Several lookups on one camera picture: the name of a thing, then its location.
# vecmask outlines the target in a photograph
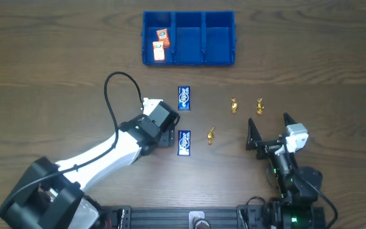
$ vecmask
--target blue plastic bin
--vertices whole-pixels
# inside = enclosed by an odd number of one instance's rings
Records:
[[[229,66],[235,62],[235,14],[233,11],[145,11],[142,61],[149,66]],[[165,61],[154,61],[157,30],[168,29],[170,47]]]

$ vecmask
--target blue candy bar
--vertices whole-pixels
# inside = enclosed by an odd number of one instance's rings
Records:
[[[190,130],[179,130],[178,156],[190,156]]]
[[[190,111],[190,86],[179,87],[179,111]]]

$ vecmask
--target wood grain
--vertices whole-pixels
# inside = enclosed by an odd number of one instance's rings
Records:
[[[235,65],[144,66],[144,10],[235,10]],[[178,128],[191,130],[192,156],[157,149],[96,185],[89,194],[101,204],[236,206],[277,196],[268,161],[245,151],[247,120],[274,139],[288,112],[309,130],[297,161],[323,173],[339,211],[334,228],[366,227],[366,1],[0,0],[0,204],[35,159],[72,157],[112,133],[102,96],[112,71],[172,106],[177,86],[191,85],[193,108]],[[113,80],[110,96],[119,121],[139,112],[127,79]],[[259,97],[265,111],[256,117]]]

